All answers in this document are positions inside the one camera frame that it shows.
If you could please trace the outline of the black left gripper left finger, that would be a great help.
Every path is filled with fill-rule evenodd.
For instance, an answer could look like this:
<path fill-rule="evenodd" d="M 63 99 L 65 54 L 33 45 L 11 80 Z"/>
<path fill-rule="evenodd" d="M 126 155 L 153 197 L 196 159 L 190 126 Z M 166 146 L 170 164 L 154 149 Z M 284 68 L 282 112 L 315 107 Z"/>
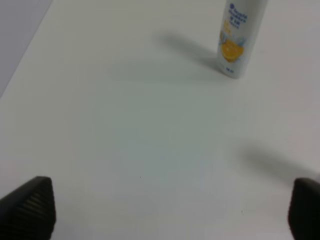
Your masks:
<path fill-rule="evenodd" d="M 56 221 L 50 177 L 36 176 L 0 199 L 2 240 L 49 240 Z"/>

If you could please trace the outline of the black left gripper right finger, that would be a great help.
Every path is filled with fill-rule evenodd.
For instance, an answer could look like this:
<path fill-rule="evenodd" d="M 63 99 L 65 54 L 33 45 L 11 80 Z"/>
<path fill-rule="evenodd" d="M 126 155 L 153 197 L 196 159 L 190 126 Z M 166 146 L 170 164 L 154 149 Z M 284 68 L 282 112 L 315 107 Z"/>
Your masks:
<path fill-rule="evenodd" d="M 320 183 L 310 178 L 294 181 L 288 225 L 295 240 L 320 239 Z"/>

